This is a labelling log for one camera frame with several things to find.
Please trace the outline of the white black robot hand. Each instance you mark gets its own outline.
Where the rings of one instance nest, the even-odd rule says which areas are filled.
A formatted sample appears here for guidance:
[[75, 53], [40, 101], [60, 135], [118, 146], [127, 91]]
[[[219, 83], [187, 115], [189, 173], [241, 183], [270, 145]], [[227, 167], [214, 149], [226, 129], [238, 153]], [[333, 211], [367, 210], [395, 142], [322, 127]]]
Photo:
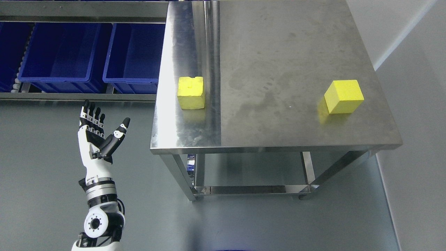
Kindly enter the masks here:
[[85, 183], [112, 179], [113, 153], [124, 141], [131, 119], [125, 118], [111, 134], [105, 133], [105, 113], [94, 102], [85, 100], [79, 116], [78, 144], [86, 168]]

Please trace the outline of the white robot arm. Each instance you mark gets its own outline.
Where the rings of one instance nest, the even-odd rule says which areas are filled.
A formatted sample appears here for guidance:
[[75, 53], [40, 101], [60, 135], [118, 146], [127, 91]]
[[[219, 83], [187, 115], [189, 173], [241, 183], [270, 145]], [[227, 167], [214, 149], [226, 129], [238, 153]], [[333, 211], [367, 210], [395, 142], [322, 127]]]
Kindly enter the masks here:
[[79, 182], [86, 194], [88, 214], [83, 232], [72, 245], [72, 251], [122, 251], [122, 232], [125, 226], [124, 206], [118, 199], [116, 184], [111, 178], [97, 182]]

